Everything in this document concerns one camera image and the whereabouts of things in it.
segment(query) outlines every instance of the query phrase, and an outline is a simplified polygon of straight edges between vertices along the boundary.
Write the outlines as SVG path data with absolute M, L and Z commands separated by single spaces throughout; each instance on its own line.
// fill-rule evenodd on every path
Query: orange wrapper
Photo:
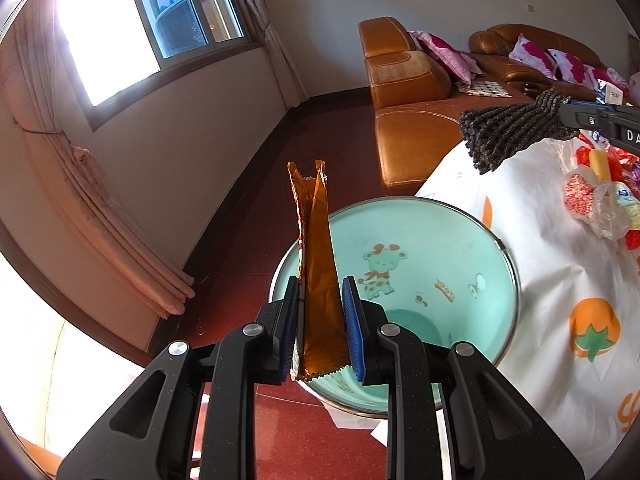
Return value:
M 349 365 L 349 347 L 329 232 L 324 161 L 316 160 L 315 178 L 302 177 L 293 162 L 287 169 L 300 229 L 300 301 L 291 377 L 310 381 Z

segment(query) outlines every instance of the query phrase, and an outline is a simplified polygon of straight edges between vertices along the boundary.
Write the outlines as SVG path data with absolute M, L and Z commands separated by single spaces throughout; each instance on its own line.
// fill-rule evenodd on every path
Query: black braided cord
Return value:
M 555 90 L 532 103 L 467 110 L 460 132 L 480 174 L 495 171 L 505 160 L 542 139 L 568 140 L 577 131 L 561 123 L 558 110 L 571 100 Z

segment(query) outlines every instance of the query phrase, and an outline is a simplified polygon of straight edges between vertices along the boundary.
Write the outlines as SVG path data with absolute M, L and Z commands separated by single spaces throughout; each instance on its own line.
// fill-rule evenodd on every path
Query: brown leather sofa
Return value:
M 452 89 L 443 67 L 417 49 L 395 18 L 367 20 L 359 29 L 376 113 L 380 173 L 391 195 L 415 194 L 462 140 L 457 121 L 462 111 L 530 100 L 515 89 L 511 98 Z
M 578 57 L 583 63 L 607 69 L 598 55 L 579 41 L 544 28 L 519 23 L 495 25 L 472 34 L 469 38 L 469 49 L 482 70 L 510 87 L 524 91 L 527 95 L 536 96 L 549 88 L 555 88 L 574 99 L 595 101 L 595 93 L 584 86 L 565 81 L 553 81 L 535 68 L 509 59 L 508 55 L 520 34 L 524 34 L 525 38 L 533 41 L 540 48 L 562 50 Z

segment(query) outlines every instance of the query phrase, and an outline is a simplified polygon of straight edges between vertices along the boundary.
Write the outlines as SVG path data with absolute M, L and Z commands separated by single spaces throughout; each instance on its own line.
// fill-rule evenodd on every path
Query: curtain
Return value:
M 102 184 L 91 153 L 56 124 L 56 0 L 28 0 L 0 45 L 6 101 L 43 189 L 89 249 L 161 317 L 181 314 L 193 278 L 156 257 Z
M 280 40 L 278 31 L 271 23 L 264 0 L 246 0 L 264 35 L 264 46 L 269 53 L 271 65 L 287 108 L 295 108 L 308 99 L 302 80 L 293 60 Z

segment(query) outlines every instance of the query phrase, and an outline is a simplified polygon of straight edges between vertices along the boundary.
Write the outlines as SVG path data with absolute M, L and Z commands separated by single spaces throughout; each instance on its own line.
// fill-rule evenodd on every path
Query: cartoon giraffe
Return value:
M 391 294 L 394 291 L 389 283 L 389 271 L 395 269 L 406 256 L 395 244 L 389 245 L 388 249 L 383 244 L 377 244 L 372 251 L 364 253 L 370 271 L 365 273 L 364 278 L 359 278 L 358 283 L 364 285 L 364 294 L 368 300 L 379 297 L 380 292 Z

